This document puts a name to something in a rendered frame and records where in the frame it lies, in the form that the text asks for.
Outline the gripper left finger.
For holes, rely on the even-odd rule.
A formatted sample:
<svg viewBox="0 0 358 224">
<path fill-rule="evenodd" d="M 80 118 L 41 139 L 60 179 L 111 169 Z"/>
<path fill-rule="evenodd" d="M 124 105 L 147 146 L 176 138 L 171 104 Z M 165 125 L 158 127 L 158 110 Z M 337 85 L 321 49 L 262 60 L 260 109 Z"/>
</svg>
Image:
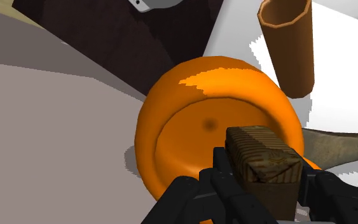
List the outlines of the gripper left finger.
<svg viewBox="0 0 358 224">
<path fill-rule="evenodd" d="M 179 176 L 153 206 L 141 224 L 279 224 L 251 193 L 232 176 L 223 147 L 213 151 L 213 167 L 199 179 Z"/>
</svg>

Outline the brown tall cup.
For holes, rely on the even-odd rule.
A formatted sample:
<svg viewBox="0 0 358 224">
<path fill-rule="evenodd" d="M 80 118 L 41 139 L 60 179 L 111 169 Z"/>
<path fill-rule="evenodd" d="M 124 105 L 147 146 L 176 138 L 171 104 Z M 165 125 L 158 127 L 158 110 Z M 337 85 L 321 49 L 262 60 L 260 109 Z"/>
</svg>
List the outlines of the brown tall cup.
<svg viewBox="0 0 358 224">
<path fill-rule="evenodd" d="M 281 90 L 305 97 L 314 86 L 312 0 L 264 0 L 257 16 Z"/>
</svg>

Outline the brown striped wooden block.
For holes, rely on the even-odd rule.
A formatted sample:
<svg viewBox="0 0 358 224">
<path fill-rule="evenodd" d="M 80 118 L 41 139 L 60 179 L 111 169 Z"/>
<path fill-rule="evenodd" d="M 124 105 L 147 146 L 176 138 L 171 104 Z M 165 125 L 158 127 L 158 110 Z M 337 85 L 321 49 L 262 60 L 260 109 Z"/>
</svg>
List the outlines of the brown striped wooden block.
<svg viewBox="0 0 358 224">
<path fill-rule="evenodd" d="M 302 158 L 268 127 L 228 127 L 225 149 L 239 185 L 277 220 L 293 221 Z"/>
</svg>

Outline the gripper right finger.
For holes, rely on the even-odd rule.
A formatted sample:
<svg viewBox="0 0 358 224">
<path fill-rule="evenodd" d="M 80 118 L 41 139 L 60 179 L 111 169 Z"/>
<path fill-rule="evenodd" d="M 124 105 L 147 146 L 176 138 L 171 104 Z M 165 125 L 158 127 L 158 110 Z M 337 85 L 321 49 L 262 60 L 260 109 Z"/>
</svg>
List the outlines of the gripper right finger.
<svg viewBox="0 0 358 224">
<path fill-rule="evenodd" d="M 306 159 L 298 202 L 310 208 L 312 221 L 358 224 L 358 186 L 345 183 L 332 172 L 316 169 Z"/>
</svg>

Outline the orange bowl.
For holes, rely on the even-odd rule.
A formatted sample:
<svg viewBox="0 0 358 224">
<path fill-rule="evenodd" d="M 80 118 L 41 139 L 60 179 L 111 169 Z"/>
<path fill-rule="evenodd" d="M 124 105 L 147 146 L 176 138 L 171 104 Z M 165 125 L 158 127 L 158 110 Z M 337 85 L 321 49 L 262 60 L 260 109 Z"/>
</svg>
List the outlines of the orange bowl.
<svg viewBox="0 0 358 224">
<path fill-rule="evenodd" d="M 226 129 L 251 126 L 268 127 L 306 159 L 296 112 L 265 73 L 222 56 L 177 65 L 151 88 L 137 119 L 135 156 L 145 187 L 157 202 L 175 178 L 199 179 L 213 167 L 214 148 L 225 149 Z"/>
</svg>

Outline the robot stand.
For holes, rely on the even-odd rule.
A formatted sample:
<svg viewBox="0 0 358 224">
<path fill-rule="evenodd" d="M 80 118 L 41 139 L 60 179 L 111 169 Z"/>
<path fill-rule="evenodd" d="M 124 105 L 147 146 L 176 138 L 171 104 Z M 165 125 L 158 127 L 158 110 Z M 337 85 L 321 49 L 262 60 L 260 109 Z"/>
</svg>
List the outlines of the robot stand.
<svg viewBox="0 0 358 224">
<path fill-rule="evenodd" d="M 13 0 L 12 6 L 147 94 L 174 66 L 201 57 L 224 0 Z"/>
</svg>

